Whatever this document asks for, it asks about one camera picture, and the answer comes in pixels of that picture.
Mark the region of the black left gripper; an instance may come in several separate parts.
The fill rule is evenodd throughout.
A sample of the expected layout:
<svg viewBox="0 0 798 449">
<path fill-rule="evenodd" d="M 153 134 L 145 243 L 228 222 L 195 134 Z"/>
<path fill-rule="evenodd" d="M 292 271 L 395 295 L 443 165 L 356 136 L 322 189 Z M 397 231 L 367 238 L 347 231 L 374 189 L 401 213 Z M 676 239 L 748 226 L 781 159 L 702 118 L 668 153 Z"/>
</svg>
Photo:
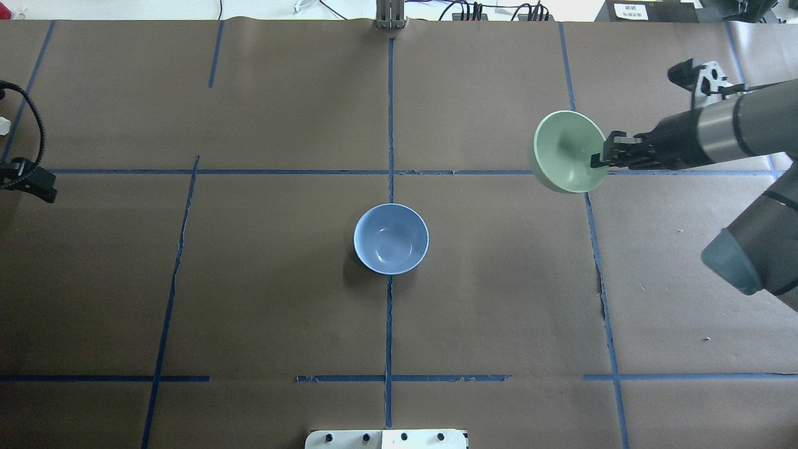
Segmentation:
<svg viewBox="0 0 798 449">
<path fill-rule="evenodd" d="M 56 176 L 25 157 L 2 162 L 1 178 L 2 190 L 28 190 L 29 194 L 46 203 L 52 204 L 56 201 Z"/>
</svg>

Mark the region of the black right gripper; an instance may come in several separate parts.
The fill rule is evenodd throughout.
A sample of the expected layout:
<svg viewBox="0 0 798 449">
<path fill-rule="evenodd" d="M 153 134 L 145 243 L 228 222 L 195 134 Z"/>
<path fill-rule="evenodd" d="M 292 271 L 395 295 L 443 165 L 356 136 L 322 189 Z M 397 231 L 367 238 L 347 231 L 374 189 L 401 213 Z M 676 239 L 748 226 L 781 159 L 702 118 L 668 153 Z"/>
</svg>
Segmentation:
<svg viewBox="0 0 798 449">
<path fill-rule="evenodd" d="M 642 137 L 629 137 L 626 132 L 612 131 L 599 153 L 590 157 L 590 168 L 628 168 L 628 170 L 661 170 L 655 151 Z"/>
</svg>

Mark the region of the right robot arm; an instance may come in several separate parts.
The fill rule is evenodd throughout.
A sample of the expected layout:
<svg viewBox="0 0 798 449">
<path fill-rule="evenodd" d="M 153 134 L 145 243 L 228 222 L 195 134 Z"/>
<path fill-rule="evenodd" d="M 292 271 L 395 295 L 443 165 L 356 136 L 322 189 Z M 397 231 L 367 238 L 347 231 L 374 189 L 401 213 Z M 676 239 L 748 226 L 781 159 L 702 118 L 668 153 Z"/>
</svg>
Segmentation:
<svg viewBox="0 0 798 449">
<path fill-rule="evenodd" d="M 770 269 L 796 282 L 796 213 L 783 207 L 789 217 L 781 221 L 751 207 L 772 203 L 762 196 L 770 184 L 766 176 L 611 176 L 593 191 L 602 275 L 615 318 L 624 309 L 741 309 L 775 301 L 769 287 L 741 293 L 701 255 L 733 221 L 745 221 L 758 233 L 753 249 L 789 247 Z"/>
</svg>

